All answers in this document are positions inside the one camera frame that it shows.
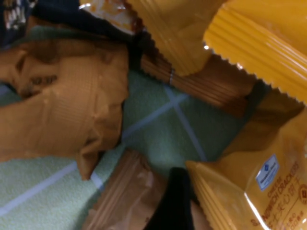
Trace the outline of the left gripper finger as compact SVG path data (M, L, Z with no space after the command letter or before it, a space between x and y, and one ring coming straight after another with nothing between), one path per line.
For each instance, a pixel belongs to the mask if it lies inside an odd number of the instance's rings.
M153 216L145 226L147 230L192 230L190 180L183 168L169 172L165 193Z

